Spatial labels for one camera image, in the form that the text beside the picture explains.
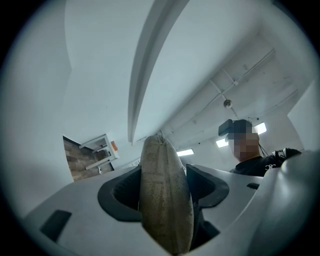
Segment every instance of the ceiling beam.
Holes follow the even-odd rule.
[[[128,141],[132,144],[151,73],[166,38],[189,0],[155,0],[143,25],[132,65]]]

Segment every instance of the person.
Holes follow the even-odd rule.
[[[301,154],[296,149],[284,148],[262,157],[259,152],[259,135],[253,125],[243,119],[232,123],[225,140],[240,162],[230,171],[235,174],[263,177],[267,171],[281,167],[286,159]]]

